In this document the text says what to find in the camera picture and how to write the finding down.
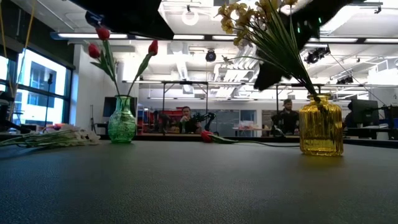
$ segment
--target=tulip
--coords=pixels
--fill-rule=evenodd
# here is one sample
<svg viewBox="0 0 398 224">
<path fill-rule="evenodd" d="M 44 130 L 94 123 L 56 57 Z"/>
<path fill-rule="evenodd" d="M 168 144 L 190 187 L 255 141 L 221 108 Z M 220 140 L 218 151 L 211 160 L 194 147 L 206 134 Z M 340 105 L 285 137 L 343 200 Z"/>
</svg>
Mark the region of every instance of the tulip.
<svg viewBox="0 0 398 224">
<path fill-rule="evenodd" d="M 209 136 L 209 134 L 213 134 L 213 133 L 211 133 L 211 132 L 209 132 L 209 131 L 202 131 L 201 134 L 200 134 L 201 139 L 202 139 L 204 142 L 207 142 L 207 143 L 213 142 L 213 140 L 211 139 L 211 137 Z"/>
<path fill-rule="evenodd" d="M 90 44 L 88 46 L 88 55 L 94 59 L 100 58 L 101 53 L 98 47 L 95 44 Z"/>
<path fill-rule="evenodd" d="M 150 44 L 149 48 L 148 48 L 148 54 L 152 52 L 152 56 L 157 55 L 157 40 L 152 41 L 152 43 Z"/>
<path fill-rule="evenodd" d="M 104 27 L 96 28 L 95 31 L 97 32 L 100 40 L 108 40 L 109 36 L 111 35 L 109 33 L 109 30 L 107 30 L 107 28 Z"/>
</svg>

